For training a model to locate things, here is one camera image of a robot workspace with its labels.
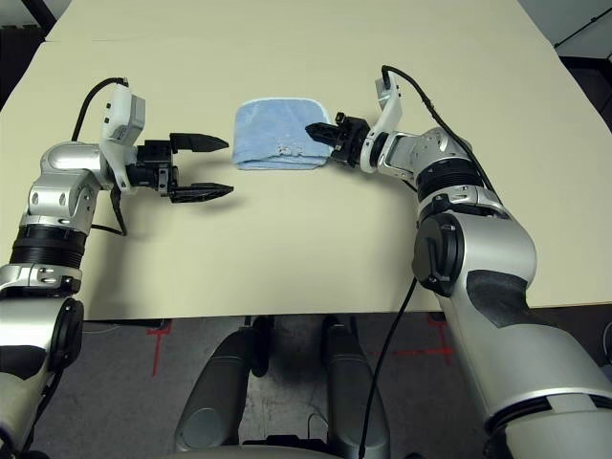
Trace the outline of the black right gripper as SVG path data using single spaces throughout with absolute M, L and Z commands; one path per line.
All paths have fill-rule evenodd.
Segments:
M 316 122 L 305 127 L 314 142 L 334 148 L 331 158 L 336 162 L 356 167 L 361 161 L 361 149 L 370 126 L 365 119 L 350 117 L 337 112 L 336 125 Z

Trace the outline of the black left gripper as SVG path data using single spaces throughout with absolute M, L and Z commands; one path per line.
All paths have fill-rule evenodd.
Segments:
M 197 183 L 190 186 L 176 186 L 176 167 L 173 152 L 214 152 L 229 147 L 217 137 L 194 133 L 171 133 L 169 141 L 145 141 L 136 147 L 135 160 L 126 166 L 130 184 L 147 187 L 168 197 L 173 204 L 207 202 L 233 192 L 232 186 L 215 183 Z

